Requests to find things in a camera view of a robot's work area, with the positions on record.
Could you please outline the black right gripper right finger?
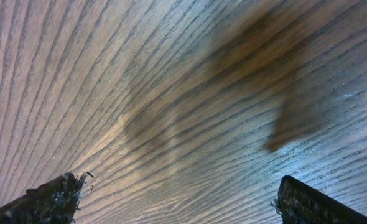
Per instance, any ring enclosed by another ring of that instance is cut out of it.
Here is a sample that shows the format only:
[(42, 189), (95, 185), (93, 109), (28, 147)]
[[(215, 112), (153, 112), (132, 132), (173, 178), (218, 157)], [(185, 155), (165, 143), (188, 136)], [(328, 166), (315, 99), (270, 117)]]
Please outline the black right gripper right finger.
[(271, 206), (283, 224), (367, 224), (367, 216), (289, 175)]

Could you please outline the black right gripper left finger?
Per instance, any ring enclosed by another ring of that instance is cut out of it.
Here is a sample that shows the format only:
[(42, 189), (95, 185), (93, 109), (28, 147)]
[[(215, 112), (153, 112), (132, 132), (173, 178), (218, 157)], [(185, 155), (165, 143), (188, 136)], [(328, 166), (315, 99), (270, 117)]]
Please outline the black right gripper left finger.
[(88, 172), (64, 173), (0, 207), (0, 224), (72, 224)]

